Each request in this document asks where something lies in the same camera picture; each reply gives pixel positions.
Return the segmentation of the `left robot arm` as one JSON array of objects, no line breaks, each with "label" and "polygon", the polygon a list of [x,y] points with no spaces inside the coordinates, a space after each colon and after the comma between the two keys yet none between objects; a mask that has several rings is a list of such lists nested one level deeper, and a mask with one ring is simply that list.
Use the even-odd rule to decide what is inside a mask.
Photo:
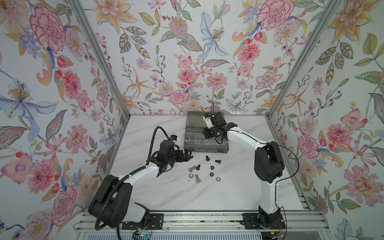
[{"label": "left robot arm", "polygon": [[138,203],[130,203],[134,189],[165,173],[168,167],[173,167],[175,163],[188,162],[192,158],[192,152],[189,150],[173,150],[168,155],[157,151],[150,157],[147,165],[122,177],[105,177],[88,210],[88,213],[96,218],[95,230],[99,231],[105,227],[117,228],[131,213],[134,215],[129,217],[129,221],[145,222],[145,215],[149,210]]}]

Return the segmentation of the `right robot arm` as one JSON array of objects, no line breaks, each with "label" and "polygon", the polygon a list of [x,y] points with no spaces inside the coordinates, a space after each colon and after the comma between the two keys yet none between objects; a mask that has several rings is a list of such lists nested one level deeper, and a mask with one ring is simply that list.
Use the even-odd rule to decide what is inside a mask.
[{"label": "right robot arm", "polygon": [[277,205],[278,181],[285,169],[280,146],[274,141],[264,143],[238,125],[227,123],[221,112],[204,114],[203,119],[207,125],[203,132],[206,139],[226,139],[254,154],[254,172],[261,181],[258,219],[267,228],[282,216]]}]

